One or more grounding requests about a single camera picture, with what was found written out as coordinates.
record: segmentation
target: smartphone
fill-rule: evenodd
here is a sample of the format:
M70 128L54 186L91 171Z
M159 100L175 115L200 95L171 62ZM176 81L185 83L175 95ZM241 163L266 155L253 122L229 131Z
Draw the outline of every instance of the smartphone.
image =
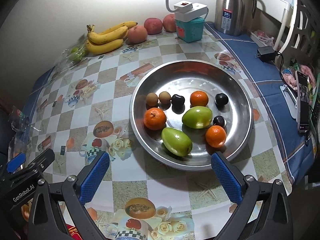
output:
M295 72L298 98L297 98L297 123L299 132L309 130L309 93L307 76L299 71Z

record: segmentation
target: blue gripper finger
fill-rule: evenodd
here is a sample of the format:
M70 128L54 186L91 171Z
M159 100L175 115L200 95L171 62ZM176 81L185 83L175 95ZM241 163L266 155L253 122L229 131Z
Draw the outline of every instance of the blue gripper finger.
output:
M26 155L24 153L19 153L11 161L7 163L7 172L13 173L17 168L19 168L26 161Z
M241 185L217 153L211 156L211 167L230 201L239 205L242 201Z
M92 200L110 165L109 154L104 152L80 186L79 201L82 205Z

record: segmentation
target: thermos handle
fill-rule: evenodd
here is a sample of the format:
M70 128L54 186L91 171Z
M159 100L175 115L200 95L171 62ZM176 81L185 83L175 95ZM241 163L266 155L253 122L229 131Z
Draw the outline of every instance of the thermos handle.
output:
M254 15L256 14L256 8L257 8L257 0L253 0L253 5L252 5L252 19L254 18Z

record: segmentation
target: metal screw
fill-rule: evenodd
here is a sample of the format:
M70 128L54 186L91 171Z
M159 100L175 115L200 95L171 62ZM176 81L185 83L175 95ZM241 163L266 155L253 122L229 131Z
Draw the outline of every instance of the metal screw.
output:
M279 179L276 179L276 184L278 184L278 185L282 185L282 181L281 181L281 180L279 180Z
M247 181L253 181L253 180L254 180L254 177L253 177L252 175L247 175L247 176L245 176L245 179L246 179Z
M42 186L44 184L45 180L44 179L39 179L38 180L38 185Z
M75 175L70 175L67 177L67 181L72 182L76 180L76 176Z

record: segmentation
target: green container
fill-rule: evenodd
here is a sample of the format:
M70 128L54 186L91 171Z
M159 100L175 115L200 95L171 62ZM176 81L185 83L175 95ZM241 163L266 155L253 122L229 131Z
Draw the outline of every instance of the green container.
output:
M199 41L202 39L204 19L195 18L189 22L176 20L177 36L185 42Z

